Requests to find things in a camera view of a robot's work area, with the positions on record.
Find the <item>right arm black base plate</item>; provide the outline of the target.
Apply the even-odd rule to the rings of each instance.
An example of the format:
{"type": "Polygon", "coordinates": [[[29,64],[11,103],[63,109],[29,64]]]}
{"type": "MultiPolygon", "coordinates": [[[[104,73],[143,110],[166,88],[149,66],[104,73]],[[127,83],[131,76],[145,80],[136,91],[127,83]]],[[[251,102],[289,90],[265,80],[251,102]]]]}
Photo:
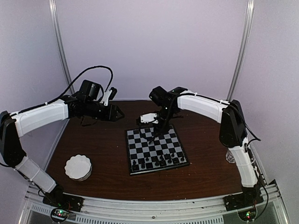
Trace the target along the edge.
{"type": "Polygon", "coordinates": [[[253,207],[256,204],[264,201],[261,195],[254,198],[245,193],[239,193],[235,195],[228,195],[223,198],[226,211],[240,210],[247,207],[253,207]]]}

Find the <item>black and grey chessboard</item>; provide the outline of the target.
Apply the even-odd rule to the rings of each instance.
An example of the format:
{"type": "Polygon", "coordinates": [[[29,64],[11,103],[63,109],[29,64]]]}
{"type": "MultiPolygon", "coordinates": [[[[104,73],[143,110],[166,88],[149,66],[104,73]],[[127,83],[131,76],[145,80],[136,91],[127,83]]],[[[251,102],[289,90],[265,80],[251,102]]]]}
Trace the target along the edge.
{"type": "Polygon", "coordinates": [[[174,125],[170,125],[170,130],[167,134],[160,135],[159,137],[155,138],[151,144],[148,144],[148,140],[150,137],[152,137],[153,132],[153,127],[125,131],[128,168],[130,175],[140,175],[190,165],[189,159],[185,153],[183,144],[178,137],[174,125]],[[161,155],[164,157],[166,165],[163,167],[156,167],[155,162],[160,161],[161,155]],[[180,161],[181,157],[185,158],[184,162],[180,161]],[[178,158],[179,163],[169,164],[167,162],[169,159],[174,158],[178,158]],[[137,170],[132,169],[133,160],[136,160],[139,166],[137,170]],[[145,163],[145,169],[141,168],[142,163],[145,163]]]}

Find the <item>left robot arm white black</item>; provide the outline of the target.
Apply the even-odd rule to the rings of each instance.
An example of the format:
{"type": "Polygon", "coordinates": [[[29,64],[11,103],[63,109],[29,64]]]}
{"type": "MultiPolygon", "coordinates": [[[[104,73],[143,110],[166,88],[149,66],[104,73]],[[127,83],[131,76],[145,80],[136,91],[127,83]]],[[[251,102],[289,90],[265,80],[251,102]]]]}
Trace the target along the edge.
{"type": "Polygon", "coordinates": [[[63,187],[27,156],[20,138],[43,126],[74,117],[112,122],[122,119],[123,112],[110,102],[117,89],[112,87],[99,98],[100,90],[100,84],[84,80],[79,91],[73,95],[63,94],[52,102],[31,109],[15,113],[3,111],[0,114],[0,154],[6,166],[39,187],[57,207],[67,203],[63,187]]]}

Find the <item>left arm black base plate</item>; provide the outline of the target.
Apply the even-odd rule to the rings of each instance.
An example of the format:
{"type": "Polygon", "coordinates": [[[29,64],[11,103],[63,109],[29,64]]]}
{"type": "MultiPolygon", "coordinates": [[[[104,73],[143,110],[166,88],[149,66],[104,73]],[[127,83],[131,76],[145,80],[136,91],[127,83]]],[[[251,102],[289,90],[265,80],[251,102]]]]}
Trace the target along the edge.
{"type": "Polygon", "coordinates": [[[84,199],[82,197],[72,196],[68,194],[63,194],[63,199],[61,202],[55,202],[54,199],[48,199],[47,197],[43,198],[43,204],[75,212],[81,211],[83,202],[84,199]]]}

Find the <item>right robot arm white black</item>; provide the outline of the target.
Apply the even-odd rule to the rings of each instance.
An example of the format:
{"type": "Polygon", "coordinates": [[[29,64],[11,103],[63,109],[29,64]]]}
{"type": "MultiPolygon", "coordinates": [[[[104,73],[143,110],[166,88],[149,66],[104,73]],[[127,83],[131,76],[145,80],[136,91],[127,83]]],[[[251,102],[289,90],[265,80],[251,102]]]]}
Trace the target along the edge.
{"type": "Polygon", "coordinates": [[[149,98],[161,110],[141,116],[142,123],[152,123],[156,135],[169,130],[169,121],[181,110],[188,110],[208,117],[219,123],[219,140],[233,155],[241,177],[240,203],[251,205],[259,193],[258,175],[249,149],[246,123],[242,108],[237,100],[231,102],[201,96],[183,87],[166,91],[161,86],[154,88],[149,98]]]}

